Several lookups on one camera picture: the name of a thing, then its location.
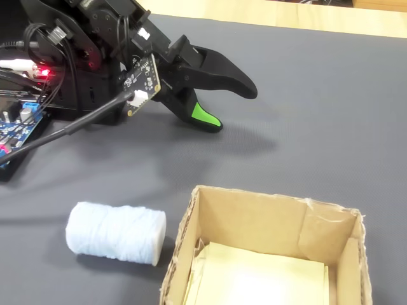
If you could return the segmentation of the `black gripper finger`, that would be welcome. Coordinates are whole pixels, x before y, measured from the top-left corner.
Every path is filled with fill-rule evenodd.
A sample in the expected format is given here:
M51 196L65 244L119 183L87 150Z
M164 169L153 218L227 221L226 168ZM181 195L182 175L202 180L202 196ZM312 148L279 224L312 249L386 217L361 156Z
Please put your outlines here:
M199 90L226 90L243 98L258 96L256 85L242 70L223 54L201 47L195 49L203 56L198 67L180 65L179 84L184 88Z
M209 133L217 133L222 130L222 122L200 105L192 88L183 88L175 93L167 86L164 86L153 97L153 100L162 103L182 122L195 128Z

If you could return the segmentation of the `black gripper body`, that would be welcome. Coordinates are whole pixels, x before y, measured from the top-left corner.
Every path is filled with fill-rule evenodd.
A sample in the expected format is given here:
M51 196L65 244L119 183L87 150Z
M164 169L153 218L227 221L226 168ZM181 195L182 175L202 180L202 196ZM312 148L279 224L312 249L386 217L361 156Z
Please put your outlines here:
M137 78L144 78L142 89L154 97L164 86L175 93L179 84L180 65L194 66L195 52L186 36L176 43L149 20L150 11L136 9L130 14L130 58Z

